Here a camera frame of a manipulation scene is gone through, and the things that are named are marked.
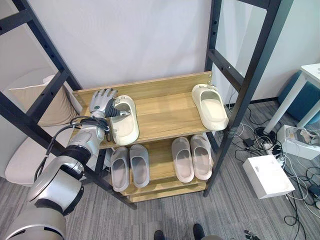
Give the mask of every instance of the slide sandal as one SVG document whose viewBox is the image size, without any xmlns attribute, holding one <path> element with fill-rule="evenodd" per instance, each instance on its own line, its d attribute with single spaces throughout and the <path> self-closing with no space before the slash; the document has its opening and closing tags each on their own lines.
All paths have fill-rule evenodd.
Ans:
<svg viewBox="0 0 320 240">
<path fill-rule="evenodd" d="M 143 188 L 150 181 L 148 150 L 140 144 L 135 144 L 130 148 L 129 154 L 133 183 L 137 188 Z"/>
<path fill-rule="evenodd" d="M 120 111 L 130 111 L 131 114 L 110 117 L 113 140 L 121 146 L 131 144 L 139 136 L 135 102 L 129 96 L 121 95 L 115 98 L 114 107 Z"/>
<path fill-rule="evenodd" d="M 229 119 L 215 86 L 198 84 L 193 87 L 191 94 L 205 128 L 219 131 L 227 127 Z"/>
<path fill-rule="evenodd" d="M 190 145 L 194 175 L 200 180 L 209 179 L 214 166 L 209 142 L 202 135 L 196 134 L 192 136 Z"/>
<path fill-rule="evenodd" d="M 117 148 L 111 155 L 111 177 L 113 190 L 124 191 L 129 186 L 129 151 L 126 147 Z"/>
<path fill-rule="evenodd" d="M 182 183 L 191 182 L 195 173 L 188 139 L 183 136 L 176 138 L 171 145 L 171 151 L 177 178 Z"/>
</svg>

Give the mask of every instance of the black shoe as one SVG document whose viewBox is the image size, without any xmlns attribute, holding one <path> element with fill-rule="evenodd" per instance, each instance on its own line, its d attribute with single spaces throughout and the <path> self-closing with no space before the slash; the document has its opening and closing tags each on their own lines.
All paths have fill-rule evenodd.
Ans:
<svg viewBox="0 0 320 240">
<path fill-rule="evenodd" d="M 199 223 L 193 225 L 193 235 L 195 240 L 201 240 L 205 237 L 205 232 Z"/>
<path fill-rule="evenodd" d="M 155 231 L 153 239 L 154 240 L 165 240 L 164 233 L 160 230 Z"/>
</svg>

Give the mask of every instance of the robot finger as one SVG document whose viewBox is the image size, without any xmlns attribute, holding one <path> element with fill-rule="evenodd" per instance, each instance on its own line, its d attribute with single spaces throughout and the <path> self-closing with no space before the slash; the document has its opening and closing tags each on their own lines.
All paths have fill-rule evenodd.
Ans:
<svg viewBox="0 0 320 240">
<path fill-rule="evenodd" d="M 99 94 L 99 90 L 98 90 L 98 91 L 95 91 L 94 94 L 92 95 L 92 99 L 98 97 L 98 94 Z"/>
<path fill-rule="evenodd" d="M 105 91 L 105 89 L 100 89 L 100 90 L 98 91 L 97 95 L 98 95 L 98 96 L 103 96 L 103 95 L 104 95 L 104 91 Z"/>
<path fill-rule="evenodd" d="M 114 98 L 116 96 L 117 92 L 118 92 L 118 90 L 112 90 L 109 96 Z"/>
<path fill-rule="evenodd" d="M 104 90 L 105 90 L 105 92 L 104 92 L 103 96 L 107 97 L 111 89 L 110 88 L 107 88 L 107 89 L 105 88 Z"/>
</svg>

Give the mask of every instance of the black metal frame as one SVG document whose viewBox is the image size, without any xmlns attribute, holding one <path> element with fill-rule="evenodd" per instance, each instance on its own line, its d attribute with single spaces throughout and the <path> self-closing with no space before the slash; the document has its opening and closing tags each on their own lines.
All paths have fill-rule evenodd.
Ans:
<svg viewBox="0 0 320 240">
<path fill-rule="evenodd" d="M 40 96 L 35 100 L 33 105 L 23 113 L 15 106 L 6 96 L 0 92 L 0 114 L 9 122 L 15 125 L 22 132 L 35 140 L 38 144 L 47 148 L 52 137 L 45 132 L 38 121 L 46 111 L 47 107 L 57 94 L 58 90 L 66 81 L 73 90 L 82 89 L 77 82 L 68 66 L 63 61 L 55 46 L 51 42 L 46 31 L 43 29 L 33 10 L 26 0 L 12 0 L 18 9 L 18 13 L 0 19 L 0 35 L 26 23 L 45 52 L 48 54 L 58 72 L 52 81 L 43 90 Z M 212 132 L 208 132 L 207 136 L 211 147 L 215 152 L 215 164 L 212 168 L 212 176 L 207 182 L 206 190 L 203 195 L 208 196 L 215 178 L 223 163 L 225 155 L 228 152 L 230 144 L 233 140 L 235 132 L 245 114 L 251 98 L 258 86 L 262 74 L 270 59 L 271 53 L 276 45 L 280 32 L 284 26 L 288 13 L 290 11 L 293 0 L 238 0 L 247 4 L 254 5 L 266 9 L 266 16 L 260 31 L 258 41 L 256 43 L 248 70 L 243 77 L 219 52 L 216 50 L 216 41 L 218 35 L 218 26 L 220 19 L 220 11 L 222 0 L 211 0 L 210 24 L 207 41 L 207 51 L 205 58 L 205 71 L 211 71 L 215 64 L 226 79 L 238 91 L 238 98 L 234 104 L 234 108 L 229 119 L 227 128 L 223 131 L 223 139 L 218 146 L 217 141 Z M 57 141 L 54 142 L 52 153 L 56 156 L 64 151 L 64 147 Z M 132 209 L 136 209 L 137 205 L 132 203 L 122 194 L 115 192 L 112 186 L 102 177 L 101 172 L 105 159 L 106 150 L 100 150 L 95 170 L 84 166 L 85 176 L 96 183 L 99 187 L 122 201 Z"/>
<path fill-rule="evenodd" d="M 258 83 L 264 73 L 270 56 L 275 48 L 278 37 L 285 24 L 293 0 L 238 0 L 260 8 L 266 9 L 264 22 L 251 57 L 249 67 L 243 77 L 231 64 L 215 49 L 219 16 L 222 0 L 211 1 L 210 29 L 208 34 L 208 47 L 205 61 L 205 71 L 212 69 L 214 63 L 232 86 L 238 91 L 238 97 L 232 109 L 228 126 L 223 131 L 223 138 L 218 147 L 212 132 L 208 132 L 211 147 L 215 152 L 215 164 L 212 175 L 207 181 L 203 193 L 207 197 L 228 152 L 234 135 L 250 104 Z"/>
<path fill-rule="evenodd" d="M 68 69 L 68 66 L 63 61 L 57 49 L 51 42 L 49 36 L 40 24 L 28 2 L 26 0 L 12 1 L 19 12 L 0 19 L 0 36 L 14 28 L 19 27 L 22 24 L 27 24 L 58 69 L 58 72 L 26 113 L 23 113 L 2 92 L 0 92 L 0 114 L 46 149 L 51 142 L 52 137 L 38 125 L 39 120 L 65 81 L 69 84 L 72 90 L 80 90 L 82 87 Z M 59 156 L 64 150 L 65 148 L 60 143 L 54 141 L 51 151 L 54 155 Z M 93 171 L 91 168 L 85 165 L 84 175 L 130 208 L 137 209 L 136 204 L 131 202 L 121 193 L 115 192 L 113 187 L 102 178 L 101 173 L 103 170 L 105 154 L 105 149 L 100 150 L 95 170 Z"/>
</svg>

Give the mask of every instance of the wooden board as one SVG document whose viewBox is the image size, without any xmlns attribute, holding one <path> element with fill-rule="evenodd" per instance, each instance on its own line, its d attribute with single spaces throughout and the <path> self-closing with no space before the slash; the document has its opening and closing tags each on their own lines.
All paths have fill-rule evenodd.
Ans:
<svg viewBox="0 0 320 240">
<path fill-rule="evenodd" d="M 176 177 L 165 178 L 160 180 L 151 181 L 147 186 L 142 188 L 136 188 L 136 186 L 131 183 L 128 188 L 121 192 L 123 195 L 136 195 L 136 194 L 146 194 L 150 192 L 164 191 L 168 189 L 186 187 L 190 185 L 195 185 L 199 183 L 204 183 L 205 181 L 194 178 L 191 182 L 183 183 L 178 180 Z"/>
<path fill-rule="evenodd" d="M 172 142 L 173 139 L 166 139 L 143 144 L 149 154 L 150 181 L 176 177 L 171 153 Z M 133 184 L 132 169 L 130 169 L 130 183 Z"/>
<path fill-rule="evenodd" d="M 206 183 L 202 182 L 202 183 L 198 183 L 198 184 L 194 184 L 194 185 L 168 189 L 165 191 L 161 190 L 161 191 L 154 191 L 151 193 L 136 194 L 136 195 L 129 196 L 129 199 L 130 199 L 130 201 L 136 203 L 136 202 L 165 198 L 165 197 L 170 197 L 170 196 L 175 196 L 175 195 L 180 195 L 180 194 L 199 192 L 199 191 L 203 191 L 205 189 L 206 189 Z"/>
<path fill-rule="evenodd" d="M 210 84 L 211 78 L 212 72 L 207 71 L 155 80 L 78 90 L 74 91 L 73 95 L 83 107 L 90 105 L 90 101 L 94 92 L 104 88 L 116 89 L 118 90 L 118 96 L 128 95 L 136 101 L 174 94 L 190 93 L 193 87 L 197 84 Z"/>
<path fill-rule="evenodd" d="M 209 131 L 200 119 L 191 92 L 152 97 L 135 101 L 139 137 L 133 144 L 201 134 Z M 82 113 L 90 116 L 89 109 Z M 104 140 L 100 149 L 117 147 Z"/>
</svg>

